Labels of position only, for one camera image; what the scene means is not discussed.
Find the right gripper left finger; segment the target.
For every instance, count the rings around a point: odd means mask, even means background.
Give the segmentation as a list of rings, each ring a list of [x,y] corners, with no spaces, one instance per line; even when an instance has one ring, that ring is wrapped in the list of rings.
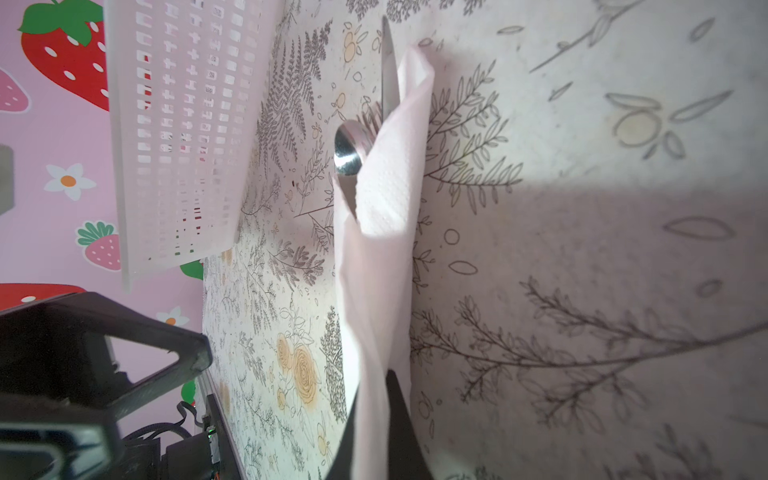
[[[351,479],[357,397],[358,394],[355,394],[338,451],[336,452],[334,461],[325,477],[326,480]]]

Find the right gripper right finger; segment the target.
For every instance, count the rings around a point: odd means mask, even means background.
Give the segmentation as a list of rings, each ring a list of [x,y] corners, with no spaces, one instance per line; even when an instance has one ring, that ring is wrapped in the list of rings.
[[[390,404],[388,479],[433,480],[415,435],[402,390],[393,370],[386,376]]]

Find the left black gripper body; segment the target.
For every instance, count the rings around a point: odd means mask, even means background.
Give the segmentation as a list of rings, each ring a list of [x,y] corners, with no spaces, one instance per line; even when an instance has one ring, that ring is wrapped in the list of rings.
[[[133,382],[110,351],[118,338],[176,360]],[[122,436],[118,422],[195,379],[208,339],[151,320],[93,292],[1,315],[1,476],[4,479],[210,479],[209,437],[165,423]]]

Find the white paper napkin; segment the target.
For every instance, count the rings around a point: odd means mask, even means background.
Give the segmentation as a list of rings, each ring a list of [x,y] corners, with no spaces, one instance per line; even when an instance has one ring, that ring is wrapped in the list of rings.
[[[413,45],[398,67],[400,103],[363,163],[350,205],[334,194],[334,261],[346,406],[357,408],[351,479],[388,479],[393,370],[410,414],[412,255],[435,71]]]

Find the silver spoon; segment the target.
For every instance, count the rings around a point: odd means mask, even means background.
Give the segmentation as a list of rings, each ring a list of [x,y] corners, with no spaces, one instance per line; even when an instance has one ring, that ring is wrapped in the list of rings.
[[[356,176],[374,144],[374,136],[357,120],[347,120],[336,130],[334,165],[340,176]]]

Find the white plastic mesh basket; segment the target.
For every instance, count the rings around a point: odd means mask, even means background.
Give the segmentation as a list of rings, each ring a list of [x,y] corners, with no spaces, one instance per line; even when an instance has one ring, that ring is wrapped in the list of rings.
[[[123,284],[238,237],[279,1],[104,5]]]

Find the silver fork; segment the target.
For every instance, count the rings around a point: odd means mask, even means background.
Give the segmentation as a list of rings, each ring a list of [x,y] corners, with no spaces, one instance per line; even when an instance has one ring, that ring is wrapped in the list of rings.
[[[373,102],[369,104],[362,112],[360,122],[363,124],[366,131],[375,138],[383,124],[382,107],[379,102]]]

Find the silver table knife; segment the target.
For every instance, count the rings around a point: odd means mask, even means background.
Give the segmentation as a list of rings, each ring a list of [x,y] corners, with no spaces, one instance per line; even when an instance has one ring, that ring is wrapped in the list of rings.
[[[382,17],[381,39],[381,111],[386,121],[400,103],[396,55],[389,20]]]

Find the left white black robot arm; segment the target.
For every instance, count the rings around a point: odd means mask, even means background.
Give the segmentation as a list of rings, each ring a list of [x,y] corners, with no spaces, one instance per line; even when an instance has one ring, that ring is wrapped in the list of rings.
[[[175,355],[132,381],[112,339]],[[121,433],[119,421],[196,379],[213,361],[208,339],[163,324],[93,292],[37,300],[1,314],[1,475],[5,479],[239,479],[213,397],[199,416]]]

